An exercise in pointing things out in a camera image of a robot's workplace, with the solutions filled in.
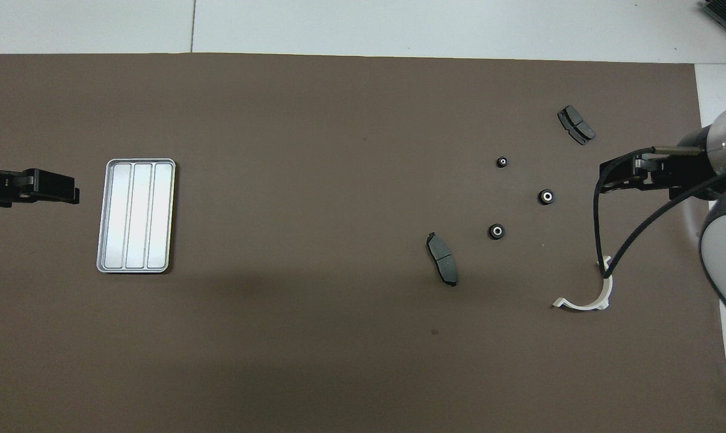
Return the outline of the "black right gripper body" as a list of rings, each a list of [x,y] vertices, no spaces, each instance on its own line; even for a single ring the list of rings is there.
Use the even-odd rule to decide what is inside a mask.
[[[710,127],[706,126],[687,135],[678,147],[699,150],[698,155],[676,154],[667,156],[663,163],[666,173],[668,198],[674,199],[694,186],[716,176],[706,153],[707,137]]]

